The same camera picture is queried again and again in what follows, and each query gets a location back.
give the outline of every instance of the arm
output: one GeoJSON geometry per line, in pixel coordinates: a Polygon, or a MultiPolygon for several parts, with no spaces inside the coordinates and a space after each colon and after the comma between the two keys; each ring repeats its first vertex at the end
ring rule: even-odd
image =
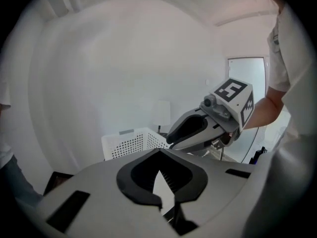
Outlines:
{"type": "Polygon", "coordinates": [[[244,129],[266,126],[274,122],[283,109],[285,92],[268,88],[265,98],[256,103],[255,110],[244,129]]]}

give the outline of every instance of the white wall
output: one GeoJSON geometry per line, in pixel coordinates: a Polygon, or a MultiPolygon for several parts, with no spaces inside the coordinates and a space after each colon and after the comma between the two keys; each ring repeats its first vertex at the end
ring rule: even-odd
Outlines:
{"type": "Polygon", "coordinates": [[[19,19],[3,50],[2,69],[8,73],[11,108],[1,115],[1,130],[6,134],[26,179],[43,193],[52,175],[35,136],[28,103],[28,75],[34,46],[44,22],[29,8],[19,19]]]}
{"type": "Polygon", "coordinates": [[[184,12],[108,0],[45,28],[30,74],[32,119],[53,168],[76,172],[103,160],[103,135],[153,128],[160,99],[175,122],[224,74],[219,40],[184,12]]]}
{"type": "Polygon", "coordinates": [[[226,57],[268,56],[267,38],[275,23],[276,15],[268,15],[219,26],[223,54],[226,57]]]}

